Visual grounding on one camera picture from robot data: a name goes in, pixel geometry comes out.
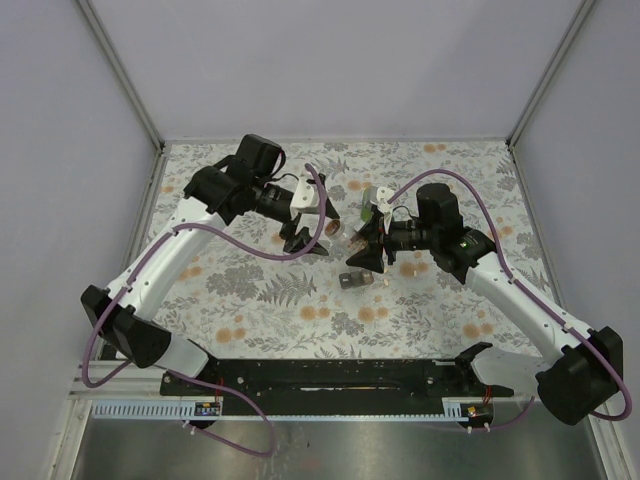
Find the green pill bottle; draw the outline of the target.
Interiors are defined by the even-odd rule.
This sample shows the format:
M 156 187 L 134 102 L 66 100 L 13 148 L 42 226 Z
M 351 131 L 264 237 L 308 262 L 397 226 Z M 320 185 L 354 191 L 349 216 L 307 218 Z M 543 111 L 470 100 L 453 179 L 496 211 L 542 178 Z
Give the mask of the green pill bottle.
M 360 220 L 363 223 L 367 223 L 373 218 L 373 216 L 373 205 L 369 202 L 364 202 L 360 209 Z

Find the grey weekly pill organizer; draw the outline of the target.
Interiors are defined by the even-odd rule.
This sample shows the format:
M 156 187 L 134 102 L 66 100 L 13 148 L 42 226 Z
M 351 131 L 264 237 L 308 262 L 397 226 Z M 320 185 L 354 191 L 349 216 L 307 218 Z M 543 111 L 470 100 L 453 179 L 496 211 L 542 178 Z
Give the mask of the grey weekly pill organizer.
M 340 287 L 343 290 L 365 287 L 371 285 L 373 282 L 374 276 L 368 270 L 350 271 L 339 275 Z

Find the clear pill bottle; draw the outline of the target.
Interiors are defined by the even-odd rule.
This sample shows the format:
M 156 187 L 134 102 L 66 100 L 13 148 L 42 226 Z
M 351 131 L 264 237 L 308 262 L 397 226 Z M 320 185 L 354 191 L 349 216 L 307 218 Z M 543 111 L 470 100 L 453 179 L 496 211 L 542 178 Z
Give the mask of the clear pill bottle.
M 364 250 L 367 241 L 351 226 L 339 222 L 331 235 L 331 240 L 350 255 Z

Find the green bottle cap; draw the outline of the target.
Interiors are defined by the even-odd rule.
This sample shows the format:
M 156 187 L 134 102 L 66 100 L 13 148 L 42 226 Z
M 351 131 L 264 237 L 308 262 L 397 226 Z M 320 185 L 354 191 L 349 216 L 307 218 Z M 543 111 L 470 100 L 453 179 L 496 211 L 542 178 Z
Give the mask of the green bottle cap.
M 363 205 L 378 205 L 378 188 L 375 186 L 369 187 L 363 191 L 362 195 Z

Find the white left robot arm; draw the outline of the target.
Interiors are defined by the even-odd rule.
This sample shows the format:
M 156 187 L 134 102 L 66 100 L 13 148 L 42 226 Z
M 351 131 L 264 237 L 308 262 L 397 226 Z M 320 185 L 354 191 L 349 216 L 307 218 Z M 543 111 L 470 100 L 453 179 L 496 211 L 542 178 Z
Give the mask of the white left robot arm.
M 196 395 L 216 386 L 213 357 L 195 342 L 157 325 L 164 298 L 192 259 L 213 239 L 222 239 L 254 257 L 287 262 L 305 254 L 325 254 L 319 238 L 326 219 L 338 214 L 326 192 L 325 175 L 307 164 L 294 190 L 277 185 L 286 163 L 284 149 L 261 136 L 245 135 L 236 152 L 193 174 L 165 226 L 142 253 L 107 287 L 90 285 L 81 304 L 92 325 L 81 371 L 92 388 L 89 359 L 96 340 L 121 353 L 127 364 L 160 367 L 182 375 Z M 239 216 L 257 213 L 281 225 L 283 252 L 269 254 L 245 245 L 225 230 Z

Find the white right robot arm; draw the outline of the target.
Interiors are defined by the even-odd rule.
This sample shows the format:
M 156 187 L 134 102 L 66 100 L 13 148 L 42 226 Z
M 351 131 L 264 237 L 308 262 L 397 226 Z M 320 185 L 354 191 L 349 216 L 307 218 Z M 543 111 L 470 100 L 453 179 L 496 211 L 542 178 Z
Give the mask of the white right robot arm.
M 575 425 L 595 414 L 623 382 L 623 340 L 611 328 L 596 330 L 540 292 L 506 262 L 493 240 L 465 225 L 458 200 L 443 183 L 416 192 L 418 213 L 393 217 L 394 193 L 383 187 L 365 191 L 358 233 L 362 249 L 350 266 L 381 273 L 404 251 L 427 251 L 436 265 L 474 293 L 489 300 L 533 343 L 536 357 L 477 344 L 458 355 L 465 365 L 455 383 L 475 396 L 501 386 L 539 398 L 562 423 Z

